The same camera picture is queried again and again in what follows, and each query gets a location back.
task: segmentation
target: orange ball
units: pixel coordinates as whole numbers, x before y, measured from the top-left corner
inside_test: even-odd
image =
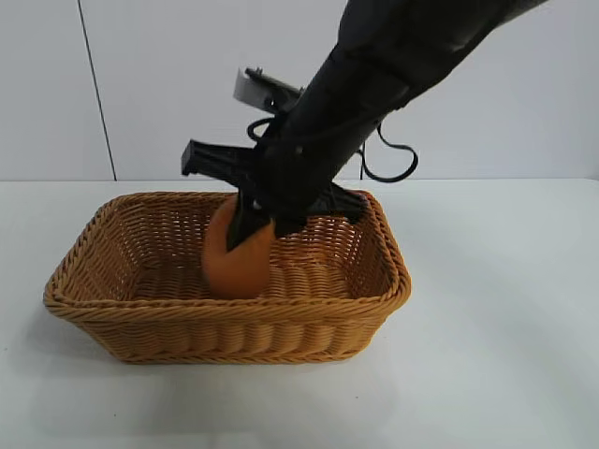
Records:
[[[275,241],[274,221],[226,250],[226,233],[235,213],[237,197],[228,199],[213,215],[202,252],[204,276],[213,294],[226,299],[257,297],[270,278],[270,248]]]

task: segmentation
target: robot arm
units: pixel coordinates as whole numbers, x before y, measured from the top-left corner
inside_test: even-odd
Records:
[[[273,116],[248,128],[253,149],[192,140],[183,174],[239,188],[227,233],[235,248],[273,218],[276,235],[310,215],[359,218],[363,203],[332,179],[395,109],[443,80],[495,28],[546,0],[350,0],[338,41],[303,91],[246,72]],[[267,124],[262,136],[255,129]]]

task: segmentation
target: wire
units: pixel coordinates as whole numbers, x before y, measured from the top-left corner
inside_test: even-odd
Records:
[[[381,124],[379,124],[376,127],[376,132],[378,133],[378,137],[380,137],[380,139],[383,141],[383,143],[385,143],[385,145],[387,145],[389,148],[394,148],[396,150],[404,150],[406,152],[410,152],[412,154],[412,164],[410,164],[410,166],[402,174],[397,175],[397,176],[392,176],[392,177],[386,178],[383,176],[375,175],[368,168],[368,164],[366,164],[366,142],[364,142],[362,144],[361,150],[358,150],[358,154],[362,157],[362,165],[360,168],[360,179],[362,180],[364,178],[363,174],[366,173],[366,176],[368,176],[372,180],[375,180],[378,182],[385,182],[385,183],[389,183],[389,184],[391,184],[393,182],[399,182],[399,181],[405,180],[412,173],[414,173],[416,171],[416,167],[418,167],[418,155],[416,154],[414,149],[409,145],[403,145],[403,144],[389,142],[383,136]]]
[[[250,125],[247,127],[247,135],[253,141],[256,141],[256,142],[263,141],[263,137],[259,136],[258,134],[256,134],[256,129],[259,126],[262,126],[264,124],[270,124],[274,120],[275,120],[275,117],[265,117],[263,119],[256,120],[253,123],[250,123]],[[409,146],[409,145],[397,144],[397,143],[391,143],[391,142],[389,142],[383,136],[382,124],[381,123],[376,127],[376,132],[378,134],[378,137],[389,148],[394,148],[396,150],[403,150],[403,151],[406,151],[406,152],[410,152],[412,154],[412,164],[410,164],[410,166],[402,174],[397,175],[397,176],[392,176],[392,177],[387,178],[387,177],[376,175],[376,174],[374,174],[368,168],[368,164],[366,163],[366,142],[363,142],[362,145],[361,145],[361,147],[360,147],[360,149],[357,151],[357,153],[362,158],[362,163],[361,163],[360,172],[359,172],[359,178],[361,180],[363,180],[364,179],[364,173],[366,173],[366,176],[368,176],[370,179],[378,181],[378,182],[393,183],[393,182],[399,182],[399,181],[405,180],[410,175],[412,175],[412,173],[414,173],[416,171],[416,168],[418,167],[418,155],[416,154],[416,152],[414,151],[414,149],[411,146]],[[285,143],[286,144],[289,144],[292,141],[294,141],[294,139],[285,139]]]

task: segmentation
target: wicker basket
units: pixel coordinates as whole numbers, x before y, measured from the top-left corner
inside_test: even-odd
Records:
[[[342,360],[410,294],[380,205],[358,224],[315,217],[279,239],[257,299],[211,298],[202,236],[230,194],[151,193],[103,206],[49,280],[44,304],[133,363]]]

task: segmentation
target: white table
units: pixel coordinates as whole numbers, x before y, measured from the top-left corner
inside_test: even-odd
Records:
[[[41,304],[103,202],[199,182],[0,183],[0,447],[599,447],[599,182],[371,190],[414,282],[361,355],[128,366]]]

